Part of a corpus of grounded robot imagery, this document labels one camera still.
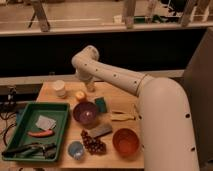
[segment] metal frame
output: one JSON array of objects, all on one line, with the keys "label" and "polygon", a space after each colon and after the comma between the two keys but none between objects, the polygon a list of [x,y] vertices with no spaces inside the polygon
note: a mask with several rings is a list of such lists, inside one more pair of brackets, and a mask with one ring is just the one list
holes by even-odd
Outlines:
[{"label": "metal frame", "polygon": [[38,18],[39,26],[42,32],[47,32],[50,30],[50,24],[47,20],[44,8],[40,0],[31,0],[31,4],[35,11],[35,15]]},{"label": "metal frame", "polygon": [[122,21],[127,28],[133,28],[136,0],[124,0]]},{"label": "metal frame", "polygon": [[183,15],[179,20],[181,26],[186,27],[190,23],[190,16],[192,14],[193,8],[196,4],[197,0],[188,0],[183,11]]}]

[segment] tongs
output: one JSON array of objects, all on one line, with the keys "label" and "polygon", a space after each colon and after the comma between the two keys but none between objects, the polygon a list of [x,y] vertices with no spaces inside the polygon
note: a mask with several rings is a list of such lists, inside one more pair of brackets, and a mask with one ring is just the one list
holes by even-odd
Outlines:
[{"label": "tongs", "polygon": [[42,144],[42,143],[33,142],[33,143],[25,144],[16,148],[7,149],[2,152],[2,155],[3,156],[14,155],[17,153],[25,152],[27,150],[39,150],[39,151],[42,150],[43,156],[45,157],[45,159],[49,159],[49,158],[55,157],[56,145],[55,143]]}]

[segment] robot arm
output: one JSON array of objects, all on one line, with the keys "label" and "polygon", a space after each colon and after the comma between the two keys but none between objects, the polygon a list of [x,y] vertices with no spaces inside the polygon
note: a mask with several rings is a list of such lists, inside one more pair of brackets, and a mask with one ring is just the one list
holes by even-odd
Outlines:
[{"label": "robot arm", "polygon": [[100,62],[98,50],[87,46],[72,58],[80,80],[93,76],[139,97],[146,171],[198,171],[191,113],[182,87],[169,78]]}]

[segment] wooden table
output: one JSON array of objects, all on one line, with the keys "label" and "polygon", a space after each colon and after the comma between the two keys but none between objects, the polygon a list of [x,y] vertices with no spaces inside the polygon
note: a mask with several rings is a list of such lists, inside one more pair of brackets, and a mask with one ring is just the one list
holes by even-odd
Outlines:
[{"label": "wooden table", "polygon": [[[58,98],[53,89],[51,88],[51,82],[45,82],[39,93],[37,101],[39,102],[67,102],[70,104],[71,111],[77,104],[74,97],[74,93],[77,90],[84,90],[86,92],[85,86],[81,82],[67,82],[66,90],[68,96],[65,99]],[[107,104],[108,112],[111,110],[122,110],[126,113],[131,113],[136,116],[136,120],[128,121],[110,121],[109,113],[101,114],[99,117],[100,122],[110,122],[113,127],[113,133],[119,128],[131,128],[134,130],[138,137],[140,136],[140,119],[134,110],[134,104],[137,98],[130,95],[129,93],[120,90],[105,82],[95,82],[96,91],[93,93],[87,92],[88,100],[94,101],[97,97],[104,97]],[[141,169],[144,168],[144,158],[142,148],[140,146],[138,152],[129,158],[120,157],[115,151],[112,145],[113,133],[108,134],[101,138],[103,142],[107,145],[107,154],[105,155],[90,155],[85,152],[83,160],[76,161],[70,157],[67,153],[69,144],[74,140],[79,140],[82,142],[80,133],[83,127],[77,123],[72,117],[68,121],[68,126],[66,128],[64,139],[61,146],[61,152],[59,155],[59,160],[56,163],[33,163],[33,162],[10,162],[11,167],[56,167],[56,168],[134,168]]]}]

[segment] black cable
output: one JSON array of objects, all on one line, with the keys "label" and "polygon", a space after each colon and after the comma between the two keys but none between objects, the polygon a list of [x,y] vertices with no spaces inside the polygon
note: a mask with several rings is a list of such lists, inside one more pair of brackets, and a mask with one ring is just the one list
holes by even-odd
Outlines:
[{"label": "black cable", "polygon": [[13,128],[14,126],[16,126],[16,123],[11,124],[10,126],[8,126],[8,128],[5,130],[4,134],[3,134],[3,141],[4,141],[4,145],[7,146],[7,133],[8,131]]},{"label": "black cable", "polygon": [[0,104],[0,118],[5,121],[5,129],[0,132],[0,135],[3,135],[3,142],[4,145],[7,146],[7,133],[8,131],[16,126],[16,123],[13,123],[8,126],[8,120],[15,117],[16,112],[13,112],[15,106],[16,106],[16,101],[14,100],[16,92],[14,90],[10,91],[10,94],[8,94],[8,101],[3,101]]}]

